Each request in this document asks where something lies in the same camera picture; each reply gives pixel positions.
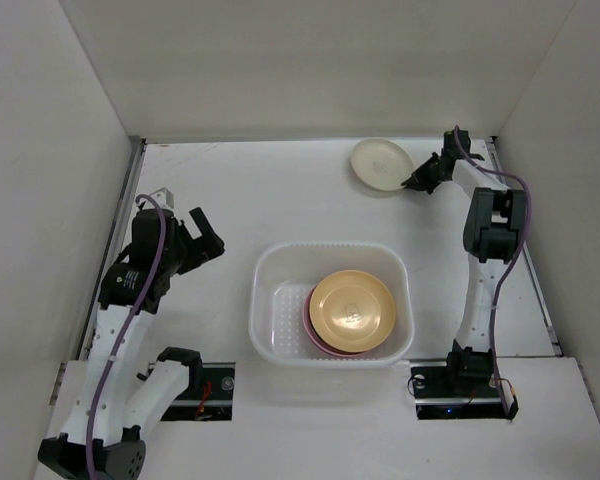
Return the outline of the cream plate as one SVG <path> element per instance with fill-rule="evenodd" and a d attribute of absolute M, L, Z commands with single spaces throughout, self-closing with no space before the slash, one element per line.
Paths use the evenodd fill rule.
<path fill-rule="evenodd" d="M 382 192 L 394 192 L 415 171 L 407 152 L 389 140 L 371 138 L 355 145 L 350 156 L 356 176 L 367 186 Z"/>

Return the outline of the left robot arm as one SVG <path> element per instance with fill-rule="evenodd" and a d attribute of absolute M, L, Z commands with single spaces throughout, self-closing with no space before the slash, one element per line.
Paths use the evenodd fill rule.
<path fill-rule="evenodd" d="M 225 252 L 201 208 L 190 211 L 200 234 L 165 208 L 139 210 L 131 241 L 104 275 L 81 391 L 60 433 L 41 442 L 39 462 L 63 479 L 136 479 L 147 439 L 181 395 L 208 396 L 199 352 L 167 347 L 145 375 L 136 357 L 171 280 Z"/>

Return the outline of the orange plate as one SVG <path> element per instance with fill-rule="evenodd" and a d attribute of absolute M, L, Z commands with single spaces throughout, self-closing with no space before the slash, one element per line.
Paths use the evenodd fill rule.
<path fill-rule="evenodd" d="M 310 324 L 329 347 L 348 354 L 366 352 L 388 339 L 397 308 L 388 287 L 359 270 L 323 278 L 309 301 Z"/>

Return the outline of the pink plate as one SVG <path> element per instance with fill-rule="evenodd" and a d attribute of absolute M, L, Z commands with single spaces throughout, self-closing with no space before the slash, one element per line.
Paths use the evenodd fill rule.
<path fill-rule="evenodd" d="M 311 290 L 306 297 L 304 307 L 303 307 L 303 326 L 307 336 L 309 337 L 312 344 L 321 352 L 330 355 L 335 358 L 346 359 L 346 358 L 358 358 L 365 354 L 365 351 L 362 352 L 345 352 L 342 350 L 338 350 L 330 345 L 328 345 L 315 331 L 313 324 L 311 322 L 310 315 L 310 304 L 311 298 L 314 290 Z"/>

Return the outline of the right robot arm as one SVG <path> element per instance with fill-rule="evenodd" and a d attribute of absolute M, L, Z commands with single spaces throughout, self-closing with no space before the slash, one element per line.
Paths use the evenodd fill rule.
<path fill-rule="evenodd" d="M 529 233 L 532 204 L 524 180 L 518 186 L 482 165 L 470 153 L 471 141 L 445 135 L 440 153 L 418 167 L 403 183 L 407 190 L 433 193 L 446 182 L 458 185 L 470 200 L 462 244 L 469 279 L 459 330 L 443 367 L 414 371 L 410 380 L 419 399 L 467 403 L 485 395 L 497 398 L 510 416 L 516 402 L 511 383 L 500 373 L 496 353 L 496 316 L 503 286 L 516 265 Z"/>

